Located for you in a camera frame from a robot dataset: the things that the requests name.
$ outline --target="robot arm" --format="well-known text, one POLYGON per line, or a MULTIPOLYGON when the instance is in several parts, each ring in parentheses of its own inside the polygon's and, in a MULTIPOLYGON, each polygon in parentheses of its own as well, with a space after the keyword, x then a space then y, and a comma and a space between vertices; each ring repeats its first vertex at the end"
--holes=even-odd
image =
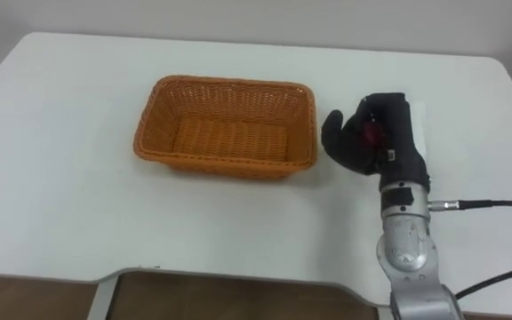
POLYGON ((367 96, 344 126, 341 112, 331 112, 321 138, 338 164, 365 175, 380 174, 384 233, 377 257, 390 280, 395 319, 462 320, 455 297, 438 277, 437 250, 429 234, 430 179, 414 144, 404 94, 367 96))

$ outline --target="table surface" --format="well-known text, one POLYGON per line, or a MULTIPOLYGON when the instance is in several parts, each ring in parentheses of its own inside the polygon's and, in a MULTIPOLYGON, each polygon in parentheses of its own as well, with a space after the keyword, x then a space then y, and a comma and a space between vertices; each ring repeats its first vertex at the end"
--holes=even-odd
MULTIPOLYGON (((35 33, 0 66, 0 275, 96 282, 151 269, 338 284, 374 304, 378 179, 320 150, 282 182, 178 173, 132 139, 152 85, 189 74, 293 81, 317 122, 372 92, 426 106, 433 199, 512 199, 512 81, 496 60, 35 33)), ((435 213, 454 292, 512 269, 512 209, 435 213)), ((512 315, 512 279, 460 301, 512 315)))

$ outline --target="wicker basket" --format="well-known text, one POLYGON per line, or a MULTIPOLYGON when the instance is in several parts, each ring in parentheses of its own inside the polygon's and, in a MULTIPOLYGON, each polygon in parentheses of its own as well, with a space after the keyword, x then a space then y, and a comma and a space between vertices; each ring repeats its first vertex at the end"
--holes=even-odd
POLYGON ((315 108, 301 84, 168 76, 153 88, 133 149, 175 169, 280 179, 316 161, 315 108))

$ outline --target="black cable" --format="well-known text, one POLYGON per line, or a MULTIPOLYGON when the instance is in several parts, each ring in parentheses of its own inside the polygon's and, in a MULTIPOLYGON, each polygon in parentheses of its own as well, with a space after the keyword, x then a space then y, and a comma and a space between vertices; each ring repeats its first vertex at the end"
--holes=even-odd
MULTIPOLYGON (((512 207, 512 201, 504 201, 504 200, 475 200, 475 201, 459 201, 460 203, 460 210, 466 210, 466 209, 478 209, 478 208, 489 208, 494 206, 511 206, 512 207)), ((455 298, 457 300, 468 296, 469 294, 476 292, 478 290, 481 290, 485 287, 488 287, 492 284, 499 283, 501 281, 507 280, 512 278, 512 270, 509 272, 506 272, 502 275, 494 276, 490 279, 484 280, 478 284, 474 284, 470 286, 469 288, 462 290, 458 292, 455 295, 455 298)))

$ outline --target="wall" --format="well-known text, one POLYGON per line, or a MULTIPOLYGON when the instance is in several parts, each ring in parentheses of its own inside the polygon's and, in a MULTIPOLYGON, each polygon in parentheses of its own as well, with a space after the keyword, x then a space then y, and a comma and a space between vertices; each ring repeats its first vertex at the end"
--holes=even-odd
POLYGON ((512 0, 0 0, 0 61, 34 30, 485 55, 512 75, 512 0))

